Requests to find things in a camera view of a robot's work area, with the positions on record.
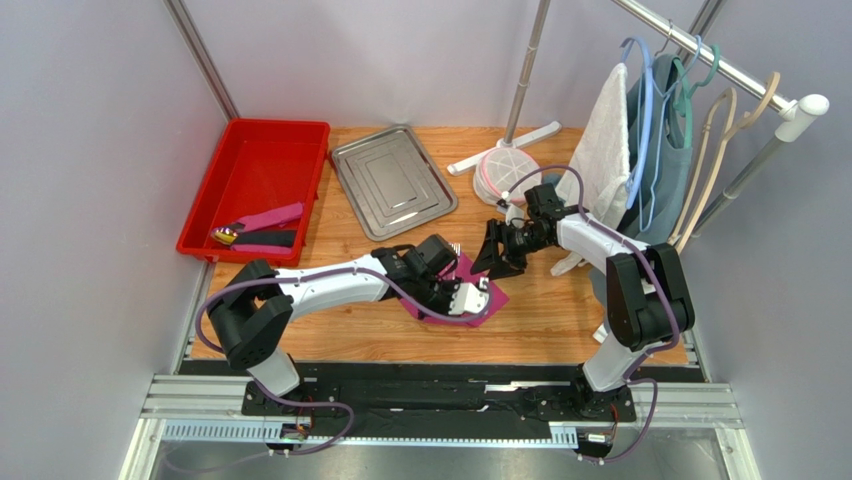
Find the magenta paper napkin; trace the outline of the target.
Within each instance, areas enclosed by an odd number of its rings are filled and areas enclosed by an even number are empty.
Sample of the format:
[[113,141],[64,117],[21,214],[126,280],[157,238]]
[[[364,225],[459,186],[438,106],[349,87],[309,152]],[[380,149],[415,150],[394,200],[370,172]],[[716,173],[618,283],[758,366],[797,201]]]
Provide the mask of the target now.
[[472,273],[472,265],[472,260],[466,254],[460,252],[455,268],[446,267],[440,273],[439,279],[450,282],[459,280],[461,282],[460,291],[464,294],[462,308],[473,307],[477,309],[476,313],[470,313],[466,309],[453,309],[450,313],[445,313],[438,317],[418,310],[407,299],[401,299],[401,305],[413,318],[427,324],[467,327],[480,326],[503,308],[508,303],[509,297],[497,285],[492,285],[483,273]]

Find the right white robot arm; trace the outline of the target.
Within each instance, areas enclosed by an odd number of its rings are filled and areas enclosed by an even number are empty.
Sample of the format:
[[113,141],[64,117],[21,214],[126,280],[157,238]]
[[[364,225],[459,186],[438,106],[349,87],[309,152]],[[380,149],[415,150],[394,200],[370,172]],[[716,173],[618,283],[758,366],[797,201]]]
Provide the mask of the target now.
[[525,272],[528,255],[549,247],[579,254],[605,276],[609,334],[582,366],[594,392],[627,383],[652,352],[676,344],[695,323],[679,254],[667,243],[648,245],[621,235],[581,206],[567,206],[554,186],[525,193],[521,223],[492,219],[472,272],[491,280]]

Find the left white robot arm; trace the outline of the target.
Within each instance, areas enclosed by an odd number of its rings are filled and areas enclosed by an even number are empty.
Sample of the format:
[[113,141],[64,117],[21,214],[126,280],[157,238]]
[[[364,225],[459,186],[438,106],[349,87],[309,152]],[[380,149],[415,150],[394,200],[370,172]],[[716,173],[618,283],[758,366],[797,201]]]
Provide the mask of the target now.
[[304,270],[274,269],[265,260],[254,260],[204,309],[230,368],[249,372],[281,396],[300,383],[279,342],[287,326],[301,317],[389,299],[405,300],[424,316],[450,322],[480,312],[486,298],[477,284],[441,275],[458,261],[439,235],[417,246],[381,247],[349,262]]

